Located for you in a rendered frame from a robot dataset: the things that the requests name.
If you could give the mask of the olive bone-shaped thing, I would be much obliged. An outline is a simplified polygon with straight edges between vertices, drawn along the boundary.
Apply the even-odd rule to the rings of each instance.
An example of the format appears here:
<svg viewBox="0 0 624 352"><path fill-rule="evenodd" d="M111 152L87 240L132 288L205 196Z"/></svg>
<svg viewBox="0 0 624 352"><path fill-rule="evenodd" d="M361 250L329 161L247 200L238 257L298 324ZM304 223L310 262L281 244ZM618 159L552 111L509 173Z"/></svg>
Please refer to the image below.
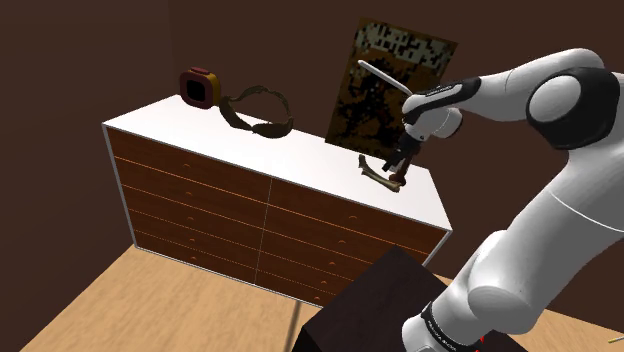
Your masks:
<svg viewBox="0 0 624 352"><path fill-rule="evenodd" d="M387 189L391 190L392 192L398 193L400 191L400 188L402 187L402 185L399 182L396 181L392 181L389 179L386 179L384 177L382 177L381 175L379 175L378 173L376 173L366 162L366 157L362 154L360 154L358 156L358 167L361 169L361 174L364 176L367 176L368 178L372 179L373 181L381 184L382 186L386 187Z"/></svg>

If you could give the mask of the white thin rod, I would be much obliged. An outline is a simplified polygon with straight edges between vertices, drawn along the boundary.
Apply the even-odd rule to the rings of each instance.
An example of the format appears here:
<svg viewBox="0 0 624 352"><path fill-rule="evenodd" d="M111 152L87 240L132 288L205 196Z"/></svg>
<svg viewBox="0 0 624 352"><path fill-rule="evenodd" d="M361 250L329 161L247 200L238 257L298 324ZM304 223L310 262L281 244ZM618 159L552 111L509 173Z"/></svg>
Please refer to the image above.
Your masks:
<svg viewBox="0 0 624 352"><path fill-rule="evenodd" d="M394 78L392 78L388 74L384 73L380 69L376 68L375 66L369 64L365 60L358 60L357 63L362 68L364 68L365 70L369 71L370 73L374 74L375 76L377 76L380 79L384 80L385 82L389 83L393 87L399 89L401 92L405 93L407 96L411 96L412 95L412 91L409 88L407 88L405 85L403 85L399 81L395 80Z"/></svg>

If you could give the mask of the brown white-topped chest of drawers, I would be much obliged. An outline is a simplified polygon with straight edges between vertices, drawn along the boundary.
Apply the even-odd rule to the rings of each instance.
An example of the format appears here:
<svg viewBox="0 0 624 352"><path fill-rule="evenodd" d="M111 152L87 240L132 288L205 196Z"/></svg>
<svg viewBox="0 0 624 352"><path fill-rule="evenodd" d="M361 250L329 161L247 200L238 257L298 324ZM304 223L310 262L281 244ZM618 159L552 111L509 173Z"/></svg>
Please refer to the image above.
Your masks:
<svg viewBox="0 0 624 352"><path fill-rule="evenodd" d="M102 129L136 247L312 305L393 247L429 262L452 232L428 170L393 192L304 132L264 138L176 95Z"/></svg>

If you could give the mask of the dark robot stand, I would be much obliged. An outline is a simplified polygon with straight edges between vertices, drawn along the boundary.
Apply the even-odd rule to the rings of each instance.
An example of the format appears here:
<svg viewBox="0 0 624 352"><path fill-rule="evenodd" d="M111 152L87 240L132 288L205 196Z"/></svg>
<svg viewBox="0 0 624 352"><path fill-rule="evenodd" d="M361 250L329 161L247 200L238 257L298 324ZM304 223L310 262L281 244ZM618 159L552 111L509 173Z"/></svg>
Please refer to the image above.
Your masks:
<svg viewBox="0 0 624 352"><path fill-rule="evenodd" d="M445 288L394 246L302 326L292 352L406 352L404 321Z"/></svg>

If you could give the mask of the red and yellow alarm clock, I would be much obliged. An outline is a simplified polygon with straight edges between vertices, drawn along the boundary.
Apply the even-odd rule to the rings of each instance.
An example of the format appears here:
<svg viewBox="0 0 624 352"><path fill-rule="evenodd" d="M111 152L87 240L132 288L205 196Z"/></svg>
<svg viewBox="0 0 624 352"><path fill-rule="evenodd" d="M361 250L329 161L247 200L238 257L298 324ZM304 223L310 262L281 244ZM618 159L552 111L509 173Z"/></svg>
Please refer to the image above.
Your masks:
<svg viewBox="0 0 624 352"><path fill-rule="evenodd" d="M207 110L219 103L221 84L214 73L191 67L179 76L179 92L188 105Z"/></svg>

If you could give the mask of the brown pixelated wall picture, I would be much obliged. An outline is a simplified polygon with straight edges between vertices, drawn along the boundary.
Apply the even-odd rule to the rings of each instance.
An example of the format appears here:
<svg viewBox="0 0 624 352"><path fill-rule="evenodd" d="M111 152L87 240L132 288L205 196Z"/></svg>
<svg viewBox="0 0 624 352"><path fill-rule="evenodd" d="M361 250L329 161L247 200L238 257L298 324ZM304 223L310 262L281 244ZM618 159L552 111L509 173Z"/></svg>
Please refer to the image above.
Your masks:
<svg viewBox="0 0 624 352"><path fill-rule="evenodd" d="M402 133L409 96L358 64L363 60L411 93L437 86L458 44L372 18L359 20L325 141L386 158Z"/></svg>

